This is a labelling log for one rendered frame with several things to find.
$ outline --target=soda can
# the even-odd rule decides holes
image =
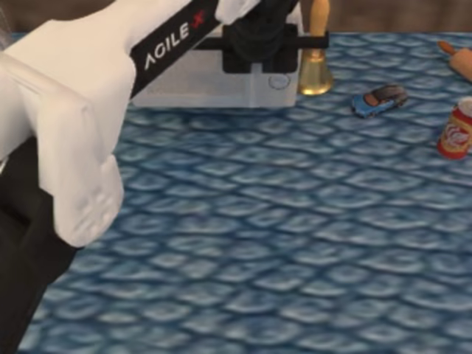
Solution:
[[[472,97],[462,98],[449,115],[437,149],[448,159],[462,159],[472,144]]]

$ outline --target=agile x logo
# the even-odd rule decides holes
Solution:
[[[197,30],[207,20],[207,12],[199,10],[191,21],[185,21],[175,32],[170,33],[163,41],[159,42],[153,52],[147,54],[145,70],[164,58],[175,49],[182,41],[189,38],[191,30]]]

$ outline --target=water ripple pattern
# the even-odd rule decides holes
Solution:
[[[436,40],[333,35],[336,87],[281,110],[130,108],[112,229],[44,298],[34,354],[471,354],[472,158],[435,144],[471,85]],[[410,101],[371,120],[352,94]]]

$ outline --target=blue wavy surface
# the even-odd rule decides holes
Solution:
[[[21,349],[470,354],[472,159],[435,149],[471,86],[437,39],[333,35],[336,87],[283,110],[137,110],[113,228],[46,293]],[[372,120],[352,94],[411,100]]]

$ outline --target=toy car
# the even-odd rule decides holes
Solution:
[[[354,96],[353,113],[362,118],[372,118],[382,112],[401,107],[408,100],[406,90],[397,84],[389,84],[366,94]]]

